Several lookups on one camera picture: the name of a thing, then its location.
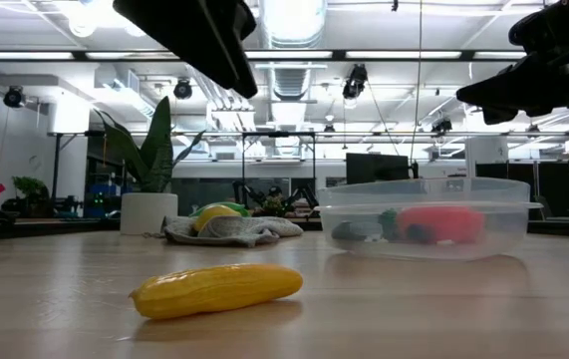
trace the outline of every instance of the toy vegetable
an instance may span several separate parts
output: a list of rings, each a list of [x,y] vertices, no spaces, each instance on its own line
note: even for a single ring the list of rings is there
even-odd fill
[[[130,295],[151,319],[243,308],[289,296],[302,276],[276,264],[234,264],[186,270],[148,279]]]
[[[485,216],[464,206],[414,207],[397,215],[397,226],[407,241],[473,243],[483,233]]]

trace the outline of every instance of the computer monitor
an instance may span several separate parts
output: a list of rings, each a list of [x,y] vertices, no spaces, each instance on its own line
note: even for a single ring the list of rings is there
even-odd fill
[[[369,183],[379,180],[409,180],[406,156],[346,154],[346,182]]]

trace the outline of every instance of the plastic container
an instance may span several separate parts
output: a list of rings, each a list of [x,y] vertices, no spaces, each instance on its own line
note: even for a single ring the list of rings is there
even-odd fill
[[[345,185],[319,193],[329,242],[357,254],[475,260],[510,250],[527,232],[527,183],[416,179]]]

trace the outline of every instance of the cloth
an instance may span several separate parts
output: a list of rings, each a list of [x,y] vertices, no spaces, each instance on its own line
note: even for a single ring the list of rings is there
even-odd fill
[[[302,235],[304,230],[289,220],[277,217],[245,218],[216,216],[200,232],[193,229],[196,218],[168,216],[162,232],[172,243],[195,245],[242,245],[275,243],[280,237]]]

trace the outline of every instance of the wooden table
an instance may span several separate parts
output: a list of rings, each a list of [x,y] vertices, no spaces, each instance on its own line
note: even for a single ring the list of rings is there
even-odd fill
[[[275,262],[287,300],[145,321],[149,276]],[[569,238],[530,236],[470,263],[354,257],[320,233],[254,249],[95,232],[0,240],[0,358],[569,358]]]

